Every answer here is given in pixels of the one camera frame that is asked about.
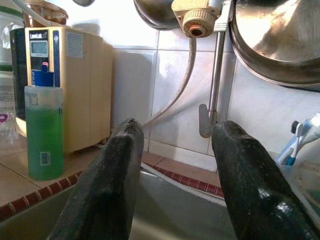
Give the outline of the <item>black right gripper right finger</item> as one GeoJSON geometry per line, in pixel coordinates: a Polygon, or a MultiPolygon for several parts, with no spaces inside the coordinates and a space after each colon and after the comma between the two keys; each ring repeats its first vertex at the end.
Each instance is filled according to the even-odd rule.
{"type": "Polygon", "coordinates": [[[239,124],[212,128],[227,211],[239,240],[317,240],[320,220],[290,186],[264,146],[239,124]]]}

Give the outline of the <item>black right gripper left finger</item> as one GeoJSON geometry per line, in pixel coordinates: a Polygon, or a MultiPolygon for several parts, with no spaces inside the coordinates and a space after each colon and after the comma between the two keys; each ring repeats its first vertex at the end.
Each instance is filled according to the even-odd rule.
{"type": "Polygon", "coordinates": [[[141,124],[124,120],[80,174],[48,239],[129,239],[143,150],[141,124]]]}

